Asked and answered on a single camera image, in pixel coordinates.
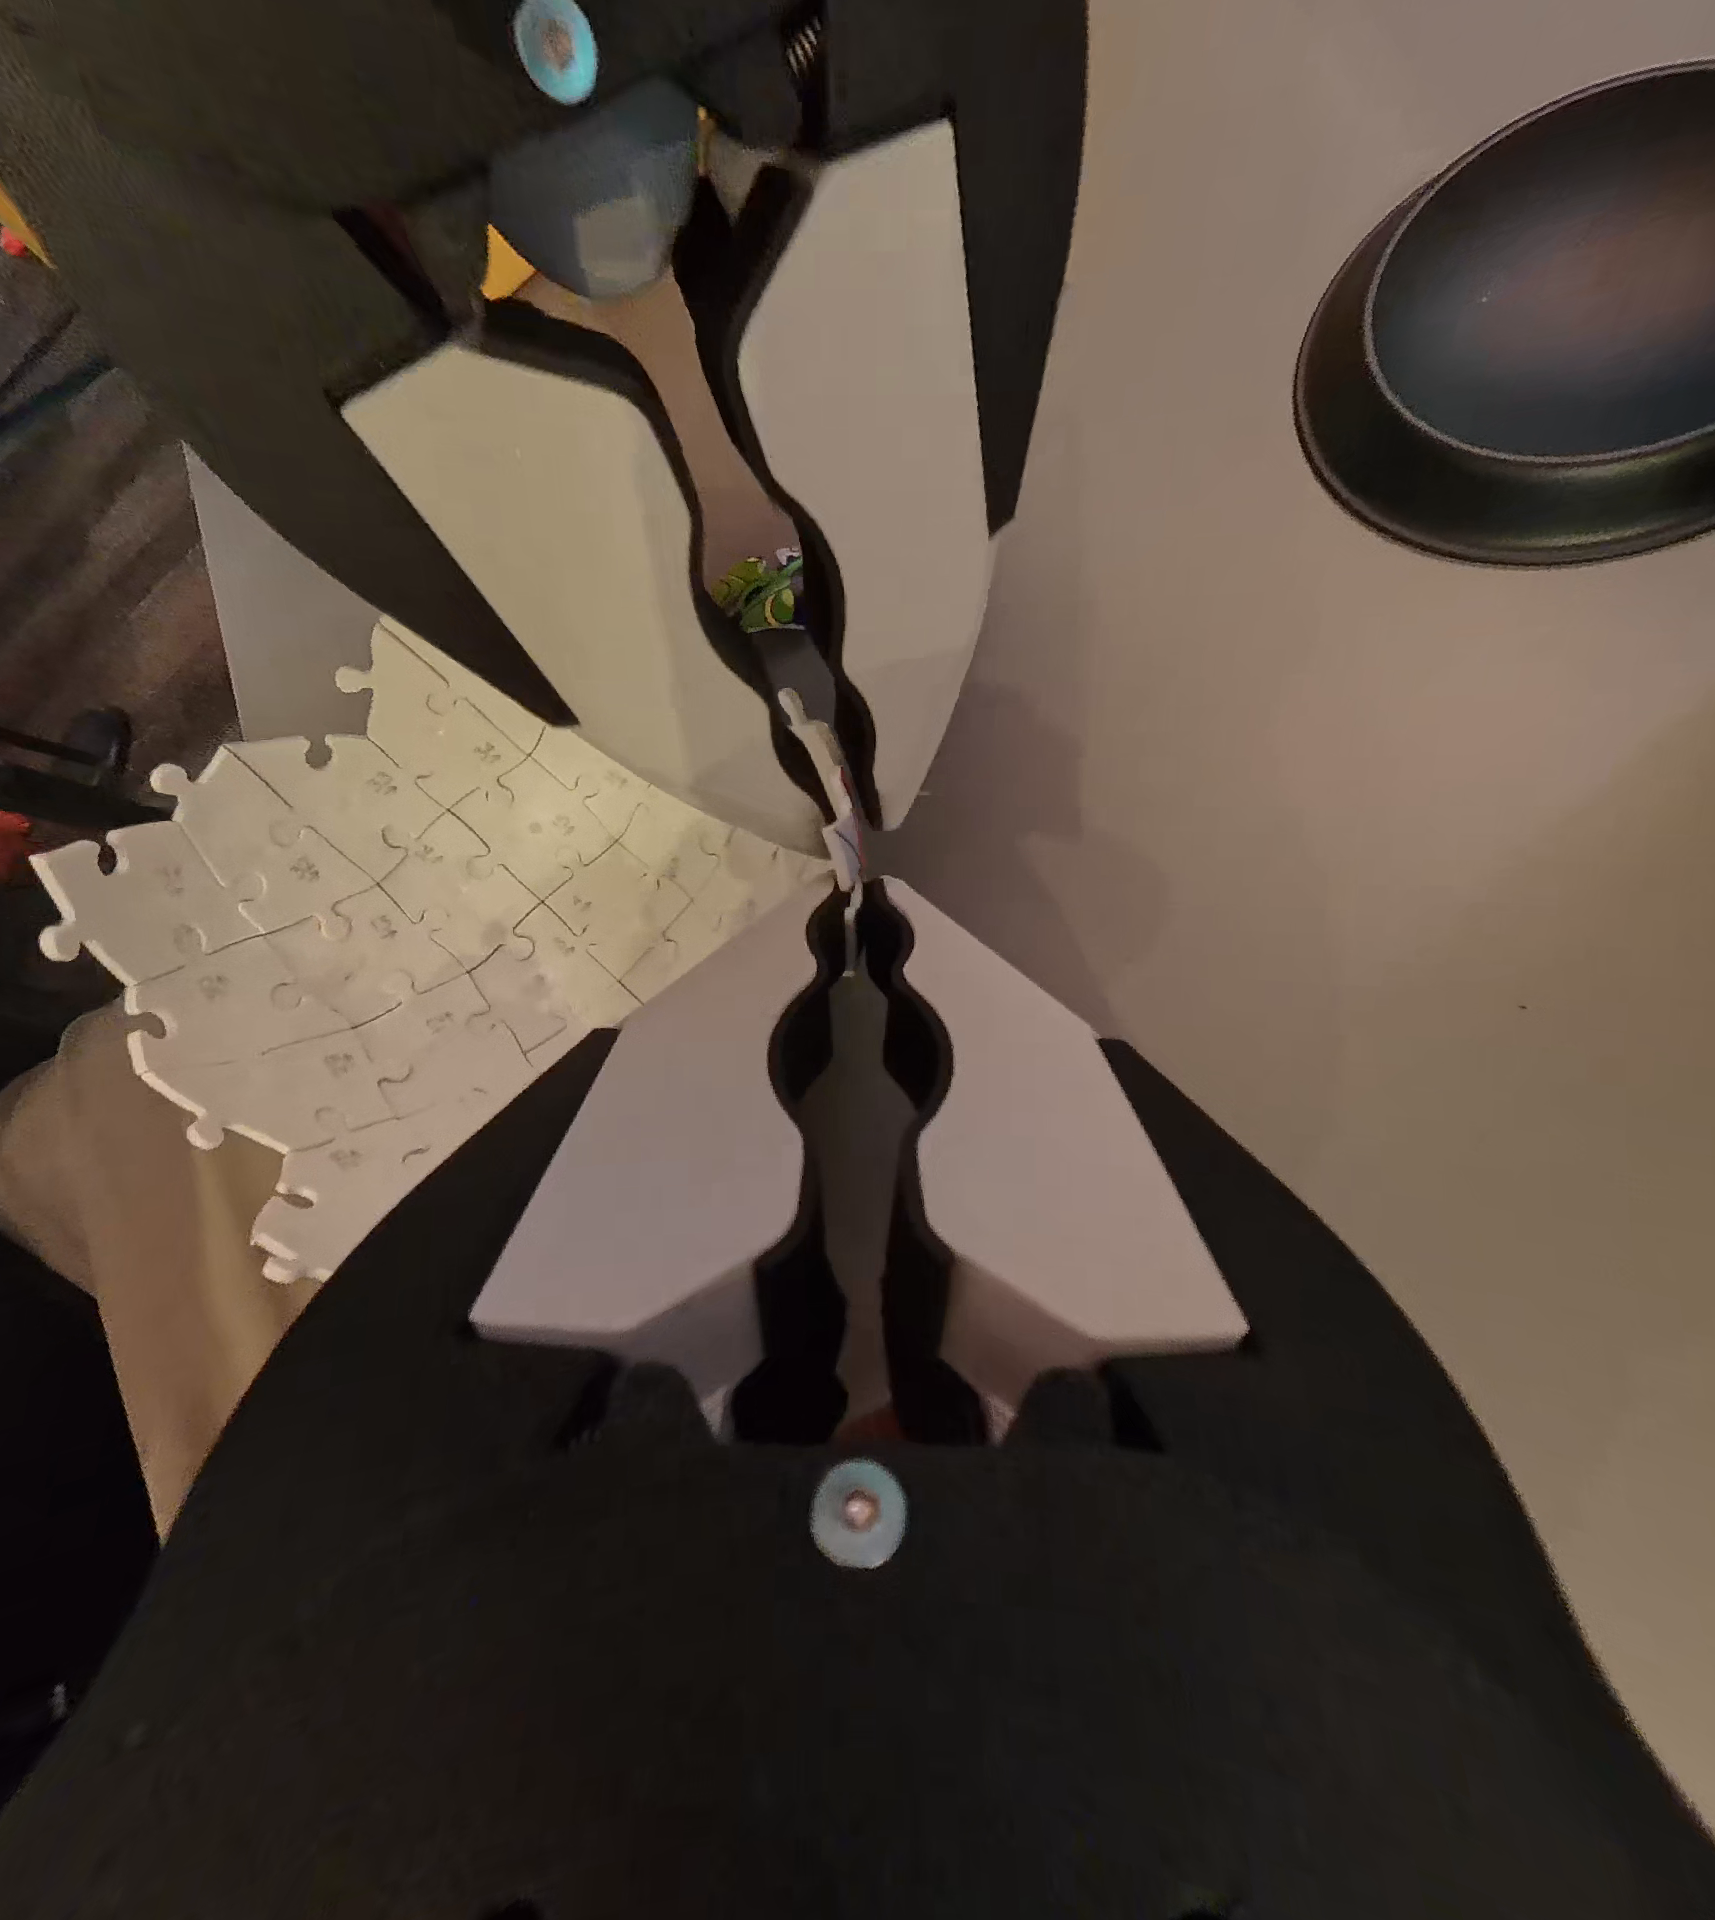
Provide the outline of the colourful puzzle ball shell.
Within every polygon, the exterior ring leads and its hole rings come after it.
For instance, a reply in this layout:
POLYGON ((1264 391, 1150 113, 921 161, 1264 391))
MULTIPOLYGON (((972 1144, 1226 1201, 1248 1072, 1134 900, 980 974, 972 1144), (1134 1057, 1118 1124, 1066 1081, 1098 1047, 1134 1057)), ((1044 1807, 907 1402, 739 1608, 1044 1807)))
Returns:
POLYGON ((781 847, 629 772, 379 619, 363 732, 161 765, 165 817, 31 856, 57 962, 123 986, 137 1077, 283 1169, 249 1229, 325 1280, 591 1032, 809 886, 781 847))

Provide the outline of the black round ball stand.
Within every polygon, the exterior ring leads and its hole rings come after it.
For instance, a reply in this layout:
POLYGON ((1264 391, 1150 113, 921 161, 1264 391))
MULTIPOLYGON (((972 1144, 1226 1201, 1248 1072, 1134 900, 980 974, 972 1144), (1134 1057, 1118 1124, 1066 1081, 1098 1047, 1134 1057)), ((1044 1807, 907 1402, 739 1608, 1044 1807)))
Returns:
POLYGON ((1574 568, 1715 531, 1715 59, 1520 115, 1394 206, 1294 365, 1352 520, 1458 564, 1574 568))

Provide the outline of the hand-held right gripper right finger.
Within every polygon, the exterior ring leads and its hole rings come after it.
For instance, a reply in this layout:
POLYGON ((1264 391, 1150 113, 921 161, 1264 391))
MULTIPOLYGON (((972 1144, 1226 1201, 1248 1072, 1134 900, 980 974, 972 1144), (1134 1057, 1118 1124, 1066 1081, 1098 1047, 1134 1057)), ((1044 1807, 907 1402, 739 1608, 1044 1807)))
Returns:
POLYGON ((1094 1029, 893 876, 861 906, 911 1108, 879 1329, 893 1417, 978 1446, 1036 1378, 1216 1354, 1248 1321, 1094 1029))

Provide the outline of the green colourful puzzle piece pair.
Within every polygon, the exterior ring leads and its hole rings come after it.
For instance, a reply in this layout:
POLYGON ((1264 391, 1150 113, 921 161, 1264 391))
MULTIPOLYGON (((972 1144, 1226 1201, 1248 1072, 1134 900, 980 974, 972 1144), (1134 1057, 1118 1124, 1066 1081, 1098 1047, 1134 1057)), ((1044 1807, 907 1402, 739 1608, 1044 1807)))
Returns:
POLYGON ((803 556, 779 546, 773 556, 745 556, 725 568, 711 585, 713 604, 741 631, 793 631, 801 628, 797 601, 803 587, 803 556))

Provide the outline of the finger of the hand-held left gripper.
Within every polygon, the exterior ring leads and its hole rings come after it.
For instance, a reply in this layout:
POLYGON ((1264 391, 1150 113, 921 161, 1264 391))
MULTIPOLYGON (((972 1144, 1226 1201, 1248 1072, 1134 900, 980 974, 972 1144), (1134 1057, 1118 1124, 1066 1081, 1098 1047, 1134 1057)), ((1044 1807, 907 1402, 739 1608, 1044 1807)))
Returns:
POLYGON ((733 240, 775 190, 725 372, 747 459, 831 564, 825 642, 869 715, 869 817, 895 829, 953 718, 994 554, 955 134, 937 120, 825 164, 711 130, 705 160, 733 240))
POLYGON ((825 852, 821 777, 709 597, 697 492, 629 350, 483 305, 341 418, 603 755, 731 827, 825 852))

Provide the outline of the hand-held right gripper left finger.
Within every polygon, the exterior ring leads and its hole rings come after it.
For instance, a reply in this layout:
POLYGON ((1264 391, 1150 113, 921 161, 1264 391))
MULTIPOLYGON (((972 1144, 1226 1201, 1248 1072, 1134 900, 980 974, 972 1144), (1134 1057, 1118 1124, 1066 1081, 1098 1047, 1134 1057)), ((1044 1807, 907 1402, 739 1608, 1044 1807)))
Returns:
POLYGON ((619 1028, 475 1308, 495 1339, 679 1371, 727 1432, 843 1423, 847 1303, 801 1108, 833 1049, 853 894, 815 879, 619 1028))

